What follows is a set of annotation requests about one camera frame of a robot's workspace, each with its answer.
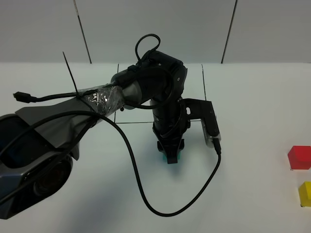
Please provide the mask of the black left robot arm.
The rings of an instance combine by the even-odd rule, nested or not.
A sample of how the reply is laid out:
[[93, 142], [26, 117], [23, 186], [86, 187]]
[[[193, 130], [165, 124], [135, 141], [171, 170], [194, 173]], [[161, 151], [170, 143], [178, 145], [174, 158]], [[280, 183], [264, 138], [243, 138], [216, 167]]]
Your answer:
[[187, 69], [156, 50], [115, 74], [109, 84], [65, 93], [64, 102], [25, 107], [0, 119], [0, 217], [9, 219], [56, 193], [68, 180], [79, 142], [117, 110], [151, 109], [158, 150], [169, 164], [190, 125], [182, 102]]

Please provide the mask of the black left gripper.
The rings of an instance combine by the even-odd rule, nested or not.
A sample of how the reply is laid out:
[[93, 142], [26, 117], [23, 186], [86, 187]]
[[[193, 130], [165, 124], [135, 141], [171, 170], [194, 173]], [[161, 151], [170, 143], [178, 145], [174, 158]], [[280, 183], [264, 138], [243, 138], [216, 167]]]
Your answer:
[[183, 133], [190, 127], [182, 97], [153, 110], [153, 131], [158, 139], [157, 149], [168, 164], [175, 164], [180, 158], [185, 143]]

